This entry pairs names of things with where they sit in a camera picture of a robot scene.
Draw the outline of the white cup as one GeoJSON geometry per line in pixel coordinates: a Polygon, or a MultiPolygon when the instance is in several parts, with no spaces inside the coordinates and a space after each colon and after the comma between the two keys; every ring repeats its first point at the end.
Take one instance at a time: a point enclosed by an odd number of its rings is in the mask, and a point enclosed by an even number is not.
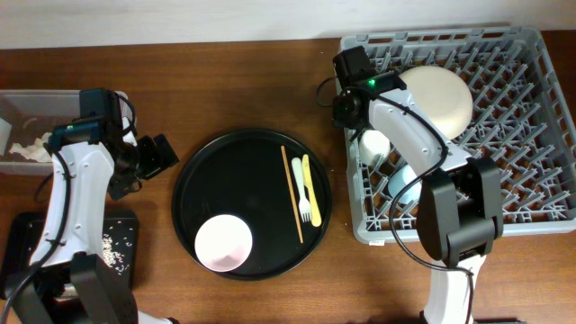
{"type": "Polygon", "coordinates": [[[361,162],[369,167],[375,167],[380,158],[387,158],[391,150],[389,139],[378,130],[366,130],[358,146],[361,162]]]}

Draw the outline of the blue cup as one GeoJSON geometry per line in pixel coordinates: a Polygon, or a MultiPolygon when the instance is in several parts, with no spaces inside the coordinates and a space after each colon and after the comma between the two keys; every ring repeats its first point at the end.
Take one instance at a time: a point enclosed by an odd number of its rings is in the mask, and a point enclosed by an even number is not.
{"type": "MultiPolygon", "coordinates": [[[[416,177],[417,175],[409,165],[403,166],[400,170],[396,171],[388,183],[390,197],[395,198],[396,195],[416,177]]],[[[420,197],[421,187],[421,182],[414,184],[400,197],[399,203],[407,204],[412,201],[417,201],[420,197]]]]}

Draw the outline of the beige plate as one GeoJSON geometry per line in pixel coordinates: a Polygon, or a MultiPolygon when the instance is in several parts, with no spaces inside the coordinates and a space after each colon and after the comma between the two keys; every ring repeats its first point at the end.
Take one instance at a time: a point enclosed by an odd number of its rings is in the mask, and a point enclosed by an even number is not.
{"type": "Polygon", "coordinates": [[[473,116],[473,97],[467,84],[448,69],[414,67],[400,74],[419,109],[449,139],[461,135],[473,116]]]}

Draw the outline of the rice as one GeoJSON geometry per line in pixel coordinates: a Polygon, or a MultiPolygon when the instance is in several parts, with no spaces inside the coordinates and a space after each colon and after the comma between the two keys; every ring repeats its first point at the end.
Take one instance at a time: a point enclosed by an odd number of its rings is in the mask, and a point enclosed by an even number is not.
{"type": "Polygon", "coordinates": [[[136,225],[127,219],[106,219],[103,225],[103,261],[118,275],[131,270],[136,225]]]}

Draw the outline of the large white tissue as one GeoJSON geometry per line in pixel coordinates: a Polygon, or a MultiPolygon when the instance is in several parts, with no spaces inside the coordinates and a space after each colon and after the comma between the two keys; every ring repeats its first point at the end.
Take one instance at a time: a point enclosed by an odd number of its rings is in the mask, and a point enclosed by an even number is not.
{"type": "Polygon", "coordinates": [[[19,143],[14,143],[9,152],[11,154],[21,155],[23,158],[36,161],[39,163],[50,163],[51,156],[50,153],[44,148],[44,145],[48,143],[51,132],[45,132],[41,138],[37,138],[33,144],[23,147],[19,143]]]}

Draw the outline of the white plastic fork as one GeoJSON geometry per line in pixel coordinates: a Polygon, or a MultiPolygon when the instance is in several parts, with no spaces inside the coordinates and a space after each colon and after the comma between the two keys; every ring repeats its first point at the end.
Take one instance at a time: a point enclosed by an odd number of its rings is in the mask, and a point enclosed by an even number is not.
{"type": "Polygon", "coordinates": [[[302,161],[298,157],[294,157],[291,161],[291,164],[299,195],[298,208],[301,215],[301,220],[303,222],[311,221],[311,204],[305,193],[302,161]]]}

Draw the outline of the pink bowl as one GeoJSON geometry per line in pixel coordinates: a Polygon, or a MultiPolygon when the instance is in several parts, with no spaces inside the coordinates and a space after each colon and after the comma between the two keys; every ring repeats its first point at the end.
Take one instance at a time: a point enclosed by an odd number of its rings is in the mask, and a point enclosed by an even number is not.
{"type": "Polygon", "coordinates": [[[253,235],[240,217],[221,214],[209,218],[198,229],[194,252],[209,270],[224,273],[242,266],[251,254],[253,235]]]}

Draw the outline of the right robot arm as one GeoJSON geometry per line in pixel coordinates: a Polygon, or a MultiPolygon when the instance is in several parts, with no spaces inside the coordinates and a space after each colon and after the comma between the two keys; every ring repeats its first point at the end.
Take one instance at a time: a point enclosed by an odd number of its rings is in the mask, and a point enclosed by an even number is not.
{"type": "Polygon", "coordinates": [[[417,233],[431,259],[411,259],[430,268],[432,277],[421,320],[473,322],[475,278],[504,228],[498,165],[445,137],[399,76],[377,72],[364,47],[340,51],[333,65],[341,87],[333,100],[334,125],[382,133],[416,174],[401,191],[422,185],[417,233]]]}

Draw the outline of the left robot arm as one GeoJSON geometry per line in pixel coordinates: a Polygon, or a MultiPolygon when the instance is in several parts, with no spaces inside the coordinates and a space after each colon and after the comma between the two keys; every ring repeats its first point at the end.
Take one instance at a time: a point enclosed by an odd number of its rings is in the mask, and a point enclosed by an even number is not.
{"type": "Polygon", "coordinates": [[[167,138],[138,137],[126,95],[105,88],[79,93],[80,114],[54,128],[43,147],[52,161],[47,218],[29,265],[9,276],[1,315],[23,323],[157,323],[104,262],[104,208],[179,161],[167,138]]]}

